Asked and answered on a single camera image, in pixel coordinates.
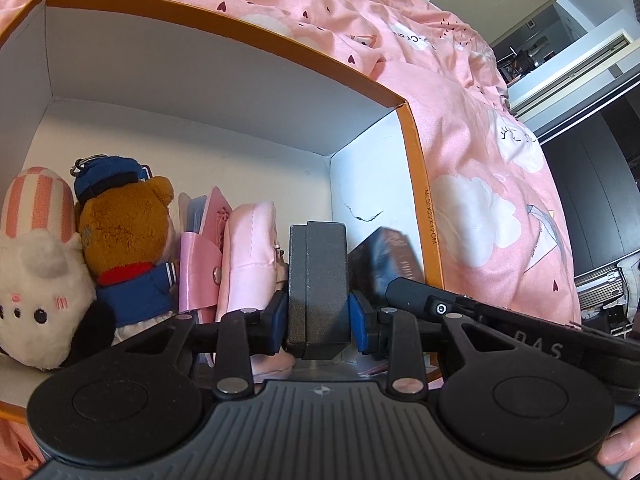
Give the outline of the person's right hand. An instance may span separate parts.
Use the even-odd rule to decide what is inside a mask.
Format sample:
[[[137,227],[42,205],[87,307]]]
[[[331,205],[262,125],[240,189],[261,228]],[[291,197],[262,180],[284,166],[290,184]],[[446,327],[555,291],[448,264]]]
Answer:
[[[628,462],[628,466],[639,463],[639,417],[629,419],[612,431],[598,453],[598,462],[604,466]]]

